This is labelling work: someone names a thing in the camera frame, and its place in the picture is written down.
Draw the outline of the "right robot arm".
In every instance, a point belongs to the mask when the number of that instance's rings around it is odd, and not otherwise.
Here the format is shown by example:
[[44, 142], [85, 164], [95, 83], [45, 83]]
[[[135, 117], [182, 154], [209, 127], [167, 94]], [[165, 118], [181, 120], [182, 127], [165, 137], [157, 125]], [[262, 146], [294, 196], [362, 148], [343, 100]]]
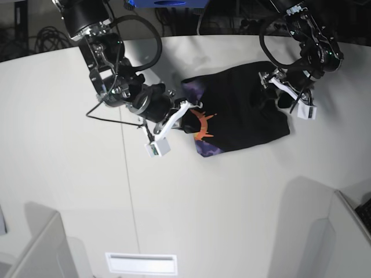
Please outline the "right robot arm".
[[[99, 104], [125, 106], [140, 117], [143, 121], [135, 127], [142, 129], [150, 142], [165, 138], [172, 128], [180, 129], [187, 111], [202, 108], [198, 100], [175, 99], [165, 92], [163, 83], [145, 84], [142, 72], [159, 61], [163, 50], [161, 36], [148, 20], [136, 14], [115, 17], [108, 1], [54, 1], [54, 5], [70, 39], [78, 43]], [[138, 21], [153, 34], [157, 49], [149, 62], [133, 66], [125, 56], [118, 28], [125, 21]]]

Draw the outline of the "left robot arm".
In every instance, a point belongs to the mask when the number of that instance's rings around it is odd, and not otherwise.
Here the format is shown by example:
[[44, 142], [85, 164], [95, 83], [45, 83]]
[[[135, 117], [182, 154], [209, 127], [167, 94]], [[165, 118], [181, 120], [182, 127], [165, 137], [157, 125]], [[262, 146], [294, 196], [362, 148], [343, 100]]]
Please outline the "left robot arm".
[[[267, 17], [260, 27], [260, 46], [276, 70], [266, 76], [266, 81], [278, 79], [293, 90], [293, 96], [284, 92], [278, 97], [280, 108], [294, 108], [303, 101], [313, 104], [312, 88], [325, 73], [339, 69], [344, 55], [336, 41], [333, 19], [325, 10], [323, 1], [271, 1], [276, 13]], [[265, 44], [267, 28], [283, 20], [290, 36], [299, 43], [300, 58], [291, 64], [279, 62]]]

